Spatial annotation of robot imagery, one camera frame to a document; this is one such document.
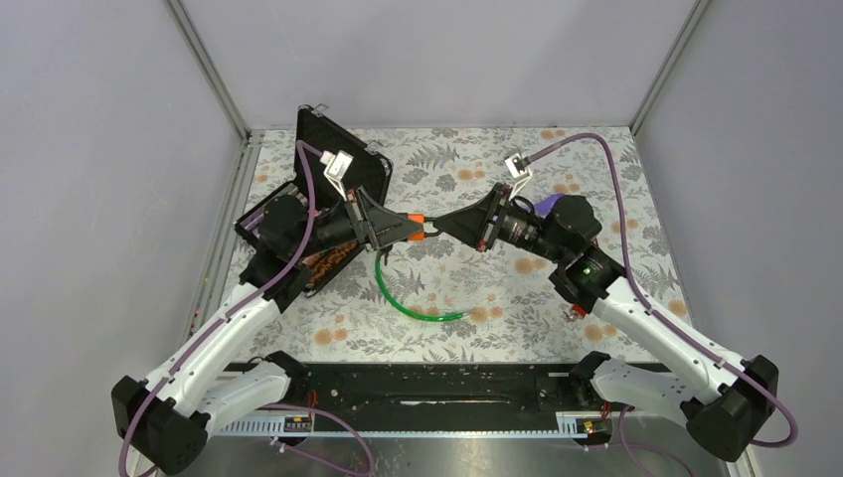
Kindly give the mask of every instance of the black case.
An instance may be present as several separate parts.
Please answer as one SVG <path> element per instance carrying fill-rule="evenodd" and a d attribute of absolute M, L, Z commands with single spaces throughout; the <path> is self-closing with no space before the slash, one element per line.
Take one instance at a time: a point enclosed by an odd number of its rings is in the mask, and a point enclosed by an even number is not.
<path fill-rule="evenodd" d="M 366 192 L 373 199 L 381 205 L 384 204 L 387 198 L 387 190 L 390 187 L 390 179 L 392 179 L 393 163 L 383 154 L 367 151 L 367 144 L 360 140 L 360 138 L 306 104 L 298 108 L 295 138 L 296 140 L 302 140 L 310 144 L 320 151 L 327 150 L 336 153 L 342 150 L 349 153 L 354 158 L 354 161 L 352 161 L 351 166 L 349 166 L 348 171 L 343 176 L 343 186 L 346 189 L 365 187 Z M 325 166 L 319 162 L 318 157 L 313 157 L 311 154 L 307 155 L 307 161 L 313 176 L 313 185 L 316 192 L 316 209 L 320 211 L 328 210 L 336 206 L 342 199 L 328 180 L 325 179 L 323 174 Z M 290 183 L 295 185 L 299 192 L 306 196 L 307 182 L 304 179 L 301 163 L 297 159 L 293 159 L 293 163 L 293 170 L 295 171 L 293 180 L 281 184 L 280 187 L 272 191 L 235 222 L 235 232 L 251 246 L 257 247 L 259 238 L 254 232 L 248 230 L 248 224 L 254 219 L 261 217 L 263 207 L 266 203 L 273 197 L 282 194 L 283 189 Z M 311 268 L 318 265 L 322 271 L 320 273 L 314 272 L 313 279 L 308 285 L 305 294 L 307 296 L 315 295 L 362 250 L 363 248 L 361 246 L 349 244 L 324 253 L 318 261 L 310 265 Z"/>

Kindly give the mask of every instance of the gray wall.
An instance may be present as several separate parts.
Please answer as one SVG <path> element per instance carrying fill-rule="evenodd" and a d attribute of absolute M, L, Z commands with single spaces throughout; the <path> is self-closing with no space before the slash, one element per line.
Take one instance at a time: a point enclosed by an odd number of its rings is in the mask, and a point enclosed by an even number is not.
<path fill-rule="evenodd" d="M 238 140 L 161 1 L 4 2 L 0 65 L 0 475 L 115 475 L 111 386 L 175 351 Z"/>
<path fill-rule="evenodd" d="M 628 124 L 693 0 L 186 0 L 246 121 Z"/>
<path fill-rule="evenodd" d="M 781 370 L 802 434 L 765 477 L 839 475 L 843 2 L 714 5 L 639 136 L 696 322 Z M 781 438 L 776 415 L 762 433 Z"/>

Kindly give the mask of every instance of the green tube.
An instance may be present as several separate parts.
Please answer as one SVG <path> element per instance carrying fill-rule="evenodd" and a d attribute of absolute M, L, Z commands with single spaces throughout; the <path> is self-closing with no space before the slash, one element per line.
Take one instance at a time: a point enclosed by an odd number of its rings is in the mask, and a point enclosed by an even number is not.
<path fill-rule="evenodd" d="M 447 315 L 441 316 L 432 316 L 432 315 L 423 315 L 421 313 L 417 313 L 413 310 L 409 310 L 405 308 L 398 300 L 390 294 L 390 291 L 387 289 L 387 284 L 384 283 L 384 277 L 381 274 L 381 251 L 378 250 L 375 252 L 375 280 L 378 281 L 378 287 L 381 288 L 381 293 L 384 294 L 384 298 L 392 304 L 395 309 L 404 313 L 405 315 L 415 318 L 417 320 L 422 321 L 454 321 L 462 318 L 465 316 L 465 312 L 457 312 L 457 313 L 448 313 Z"/>

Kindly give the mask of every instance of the metal frame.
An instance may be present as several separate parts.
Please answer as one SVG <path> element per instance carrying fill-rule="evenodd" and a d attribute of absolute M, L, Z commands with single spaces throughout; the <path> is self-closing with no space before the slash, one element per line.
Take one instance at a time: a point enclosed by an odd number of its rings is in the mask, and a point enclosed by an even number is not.
<path fill-rule="evenodd" d="M 694 3 L 691 13 L 688 14 L 685 24 L 682 25 L 682 29 L 679 31 L 679 35 L 673 42 L 673 46 L 670 47 L 667 58 L 664 59 L 664 63 L 662 63 L 656 78 L 653 80 L 653 84 L 650 85 L 650 89 L 644 96 L 644 100 L 641 102 L 641 105 L 632 117 L 632 122 L 629 124 L 629 130 L 632 131 L 633 136 L 638 135 L 638 131 L 641 130 L 641 126 L 643 126 L 646 121 L 647 115 L 652 110 L 653 104 L 661 93 L 665 82 L 668 78 L 670 78 L 670 74 L 673 73 L 674 67 L 676 67 L 682 53 L 685 51 L 685 47 L 688 46 L 688 42 L 697 30 L 697 26 L 699 26 L 700 22 L 703 20 L 706 13 L 709 11 L 709 8 L 715 3 L 715 1 L 716 0 L 697 0 L 696 3 Z"/>
<path fill-rule="evenodd" d="M 217 309 L 221 302 L 228 273 L 228 263 L 231 261 L 237 240 L 231 224 L 244 209 L 248 198 L 264 131 L 250 130 L 208 54 L 182 0 L 164 0 L 164 3 L 188 44 L 191 54 L 217 98 L 230 125 L 244 142 L 244 148 L 236 160 L 236 165 L 232 171 L 232 178 L 225 193 L 223 207 L 214 232 L 214 239 L 209 248 L 203 269 L 202 280 L 196 291 L 194 300 L 191 301 L 191 305 L 195 306 L 195 308 L 191 308 L 190 310 L 193 314 L 193 319 L 189 321 L 189 326 L 183 337 L 184 341 L 186 341 L 194 328 L 205 323 L 208 316 Z M 641 127 L 646 122 L 649 112 L 652 110 L 664 85 L 673 73 L 682 54 L 685 52 L 690 39 L 714 3 L 715 0 L 697 0 L 695 2 L 688 18 L 662 63 L 659 72 L 629 124 L 633 136 L 638 135 Z M 135 469 L 144 467 L 141 462 L 144 462 L 146 459 L 138 460 L 139 462 L 135 463 Z M 739 477 L 760 476 L 755 454 L 750 448 L 747 449 L 741 460 L 734 464 L 728 464 L 728 471 L 731 475 Z"/>
<path fill-rule="evenodd" d="M 253 131 L 232 170 L 232 178 L 226 189 L 223 208 L 220 210 L 220 217 L 217 219 L 217 226 L 214 230 L 214 239 L 205 259 L 202 278 L 193 301 L 190 302 L 193 307 L 190 310 L 192 319 L 188 321 L 188 326 L 182 336 L 182 343 L 186 342 L 193 331 L 202 326 L 220 306 L 223 288 L 226 286 L 229 263 L 232 260 L 237 243 L 237 235 L 232 224 L 246 206 L 262 143 L 263 131 Z"/>
<path fill-rule="evenodd" d="M 187 13 L 187 9 L 181 0 L 164 0 L 164 3 L 173 15 L 173 21 L 176 22 L 176 26 L 179 27 L 179 31 L 184 36 L 184 39 L 193 54 L 193 58 L 196 60 L 196 64 L 199 66 L 199 69 L 202 71 L 205 79 L 208 80 L 208 85 L 211 87 L 211 90 L 220 102 L 220 106 L 223 108 L 223 112 L 229 119 L 229 123 L 232 125 L 232 128 L 235 130 L 240 139 L 246 140 L 251 134 L 249 126 L 244 121 L 243 116 L 240 114 L 240 110 L 237 108 L 237 104 L 232 98 L 232 95 L 229 93 L 229 90 L 226 88 L 226 84 L 223 82 L 222 77 L 220 77 L 220 72 L 217 71 L 217 67 L 215 67 L 214 62 L 211 61 L 211 57 L 208 55 L 208 50 L 205 49 L 205 45 L 202 43 L 202 39 L 196 31 L 193 21 L 191 21 L 190 15 Z"/>

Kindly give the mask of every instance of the floral tablecloth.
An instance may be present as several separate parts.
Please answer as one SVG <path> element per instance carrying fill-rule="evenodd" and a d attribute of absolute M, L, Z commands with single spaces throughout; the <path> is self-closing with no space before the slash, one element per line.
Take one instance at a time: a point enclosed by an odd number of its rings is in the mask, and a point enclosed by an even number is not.
<path fill-rule="evenodd" d="M 606 138 L 622 180 L 633 269 L 645 289 L 688 319 L 670 250 L 653 206 L 635 143 L 625 127 L 360 129 L 379 140 L 395 163 L 387 205 L 437 216 L 473 204 L 495 182 L 510 183 L 503 158 L 531 153 L 566 135 L 593 131 Z M 294 131 L 268 131 L 247 208 L 292 175 Z M 521 195 L 533 202 L 553 193 L 589 198 L 603 224 L 599 244 L 620 260 L 620 225 L 602 150 L 580 141 L 533 166 Z M 226 288 L 246 266 L 251 249 L 239 242 Z M 581 318 L 548 280 L 551 264 L 498 242 L 478 253 L 441 236 L 396 244 L 384 268 L 390 291 L 428 314 L 472 310 L 449 323 L 415 321 L 393 309 L 375 282 L 373 253 L 362 253 L 316 296 L 301 296 L 238 355 L 285 350 L 309 362 L 575 362 L 592 350 L 628 361 L 653 357 L 614 326 Z"/>

